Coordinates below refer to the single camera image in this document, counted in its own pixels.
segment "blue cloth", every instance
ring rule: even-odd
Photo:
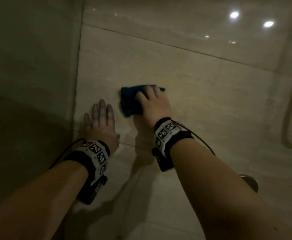
[[[143,92],[143,87],[146,85],[134,86],[134,87],[122,87],[120,107],[126,117],[130,117],[133,114],[143,114],[141,104],[135,100],[136,93]]]

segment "wire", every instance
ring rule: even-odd
[[[71,149],[71,147],[73,146],[73,145],[75,145],[77,142],[79,142],[79,141],[84,141],[84,143],[86,143],[86,140],[84,139],[84,138],[80,138],[80,139],[78,139],[78,140],[76,140],[76,141],[74,141],[72,144],[70,144],[58,157],[57,157],[57,159],[53,162],[53,164],[50,166],[50,168],[49,169],[52,169],[53,168],[53,166],[55,166],[56,165],[56,163],[58,162],[58,160],[65,154],[65,152],[66,151],[68,151],[69,149]]]
[[[174,121],[177,125],[183,127],[184,129],[187,129],[185,126],[181,125],[180,123]],[[210,148],[210,146],[202,139],[200,138],[198,135],[196,135],[194,132],[192,132],[191,130],[187,129],[188,131],[190,131],[194,136],[196,136],[198,139],[200,139],[201,142],[203,142],[205,144],[205,146],[213,153],[213,155],[216,155],[213,151],[212,148]]]

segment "person's left arm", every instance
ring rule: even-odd
[[[110,105],[94,104],[85,114],[87,140],[101,140],[113,153],[119,145]],[[78,162],[64,161],[17,189],[0,204],[0,240],[51,239],[88,178]]]

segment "bare skin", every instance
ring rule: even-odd
[[[87,140],[101,140],[110,153],[119,146],[112,107],[94,104],[85,114]],[[84,166],[64,161],[17,189],[0,204],[0,240],[51,239],[88,177]]]
[[[165,93],[144,88],[136,99],[146,123],[173,118]],[[207,239],[292,239],[292,230],[230,167],[194,139],[183,139],[170,150],[176,173]]]

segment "wrist-mounted device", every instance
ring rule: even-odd
[[[192,133],[168,117],[160,119],[156,123],[154,130],[155,148],[152,149],[152,154],[156,157],[160,170],[165,172],[174,168],[172,158],[170,157],[172,146],[184,138],[193,138]]]
[[[66,160],[77,161],[88,171],[88,178],[77,195],[77,199],[84,204],[91,204],[100,188],[106,184],[104,175],[108,169],[110,151],[102,141],[86,141],[65,157]]]

